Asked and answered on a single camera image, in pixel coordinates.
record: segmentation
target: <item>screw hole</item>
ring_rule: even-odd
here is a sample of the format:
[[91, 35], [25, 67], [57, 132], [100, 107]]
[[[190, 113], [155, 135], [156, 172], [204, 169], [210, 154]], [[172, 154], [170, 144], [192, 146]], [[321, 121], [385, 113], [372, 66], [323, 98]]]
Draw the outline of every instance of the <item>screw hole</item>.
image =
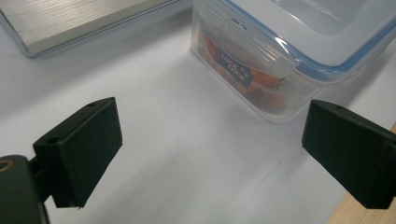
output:
[[14, 160], [0, 161], [0, 173], [6, 171], [14, 164]]
[[53, 138], [50, 138], [49, 140], [47, 140], [47, 143], [54, 144], [54, 143], [57, 143], [58, 141], [59, 141], [59, 137], [53, 137]]

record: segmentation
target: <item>wooden surface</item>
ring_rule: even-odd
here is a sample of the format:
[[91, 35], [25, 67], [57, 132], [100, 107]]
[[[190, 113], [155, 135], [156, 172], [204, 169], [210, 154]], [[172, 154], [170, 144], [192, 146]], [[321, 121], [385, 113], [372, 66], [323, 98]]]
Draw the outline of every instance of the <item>wooden surface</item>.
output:
[[[396, 133], [396, 123], [390, 129]], [[328, 224], [391, 224], [396, 223], [396, 200], [393, 200], [387, 210], [366, 209], [349, 193], [338, 205]]]

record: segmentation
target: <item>printed label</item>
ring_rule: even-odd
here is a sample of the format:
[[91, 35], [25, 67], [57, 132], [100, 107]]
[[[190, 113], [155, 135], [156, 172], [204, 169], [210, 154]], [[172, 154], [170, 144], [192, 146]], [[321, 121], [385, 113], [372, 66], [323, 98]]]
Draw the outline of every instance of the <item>printed label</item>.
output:
[[244, 84], [246, 88], [250, 85], [253, 75], [248, 67], [231, 58], [226, 52], [220, 50], [218, 55], [218, 63], [233, 75], [239, 82]]

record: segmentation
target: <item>plastic food container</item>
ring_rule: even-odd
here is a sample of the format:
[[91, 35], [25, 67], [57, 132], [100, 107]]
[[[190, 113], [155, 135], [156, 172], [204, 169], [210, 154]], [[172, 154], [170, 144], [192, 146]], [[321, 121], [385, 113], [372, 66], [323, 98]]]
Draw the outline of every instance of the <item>plastic food container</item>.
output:
[[191, 49], [283, 122], [361, 73], [395, 36], [395, 0], [194, 0]]

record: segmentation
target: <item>blue container lid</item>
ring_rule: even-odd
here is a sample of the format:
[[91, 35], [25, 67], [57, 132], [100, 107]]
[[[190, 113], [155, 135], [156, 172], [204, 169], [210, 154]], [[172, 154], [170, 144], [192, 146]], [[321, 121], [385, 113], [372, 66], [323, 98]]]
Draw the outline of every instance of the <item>blue container lid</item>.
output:
[[297, 70], [334, 82], [368, 63], [396, 36], [394, 0], [222, 0], [300, 61]]

